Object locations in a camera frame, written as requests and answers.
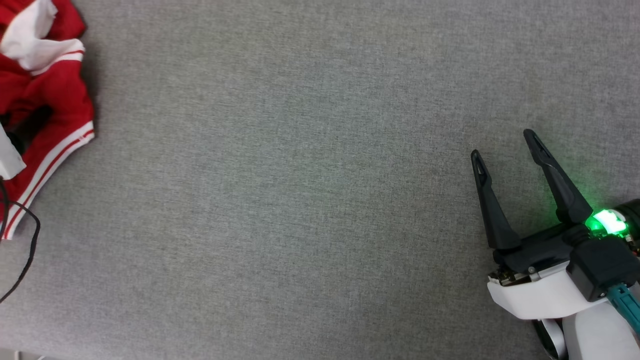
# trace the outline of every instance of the white trim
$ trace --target white trim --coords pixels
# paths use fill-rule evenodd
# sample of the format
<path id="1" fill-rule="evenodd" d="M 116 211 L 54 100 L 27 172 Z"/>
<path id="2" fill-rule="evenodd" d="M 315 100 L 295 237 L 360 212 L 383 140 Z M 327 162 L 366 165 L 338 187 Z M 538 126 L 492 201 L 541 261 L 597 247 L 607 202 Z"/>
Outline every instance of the white trim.
<path id="1" fill-rule="evenodd" d="M 31 75 L 32 76 L 36 76 L 36 75 L 40 75 L 43 74 L 44 72 L 47 72 L 47 70 L 49 70 L 49 68 L 57 63 L 58 61 L 62 61 L 62 60 L 75 60 L 75 61 L 82 61 L 84 56 L 84 53 L 71 53 L 71 54 L 64 54 L 62 56 L 59 56 L 57 59 L 53 60 L 50 64 L 48 64 L 47 66 L 45 66 L 43 69 L 40 70 L 36 70 L 36 71 L 32 71 Z"/>
<path id="2" fill-rule="evenodd" d="M 33 202 L 33 199 L 35 198 L 36 194 L 42 188 L 42 186 L 47 182 L 47 180 L 49 180 L 51 175 L 60 166 L 60 164 L 69 156 L 69 154 L 74 152 L 79 147 L 86 145 L 89 141 L 95 138 L 95 135 L 93 133 L 87 136 L 83 136 L 84 134 L 86 134 L 88 131 L 91 131 L 91 130 L 93 130 L 93 122 L 89 121 L 79 129 L 75 130 L 73 133 L 68 135 L 60 143 L 58 143 L 58 145 L 56 145 L 53 149 L 51 149 L 51 151 L 49 151 L 47 156 L 45 156 L 42 162 L 38 165 L 38 170 L 36 170 L 36 172 L 33 174 L 33 177 L 31 178 L 31 182 L 29 183 L 29 186 L 27 186 L 27 188 L 24 190 L 22 195 L 18 198 L 17 202 L 23 204 L 26 208 L 28 208 Z M 62 155 L 58 158 L 58 160 L 55 163 L 53 163 L 56 157 L 58 157 L 58 155 L 60 155 L 61 152 L 63 152 L 63 150 L 69 144 L 71 144 L 76 140 L 79 140 L 79 141 L 73 146 L 69 147 L 66 151 L 64 151 L 64 153 L 62 153 Z M 51 165 L 52 163 L 53 165 L 51 166 L 49 171 L 45 173 L 49 165 Z M 25 212 L 22 209 L 20 209 L 18 206 L 13 205 L 9 208 L 9 217 L 8 217 L 9 224 L 12 223 L 14 216 L 16 216 L 16 219 L 13 222 L 13 224 L 6 229 L 6 234 L 7 234 L 6 239 L 13 238 L 13 233 L 15 232 L 24 214 Z"/>

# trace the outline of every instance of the gray table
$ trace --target gray table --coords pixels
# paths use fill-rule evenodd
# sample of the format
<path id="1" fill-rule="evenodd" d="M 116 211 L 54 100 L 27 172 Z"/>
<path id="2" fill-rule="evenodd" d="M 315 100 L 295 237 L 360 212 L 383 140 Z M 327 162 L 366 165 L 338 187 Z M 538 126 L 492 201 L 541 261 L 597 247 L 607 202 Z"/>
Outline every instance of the gray table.
<path id="1" fill-rule="evenodd" d="M 39 193 L 0 347 L 73 359 L 544 359 L 496 306 L 469 154 L 554 224 L 640 196 L 640 4 L 76 1 L 97 139 Z M 0 286 L 33 230 L 0 247 Z"/>

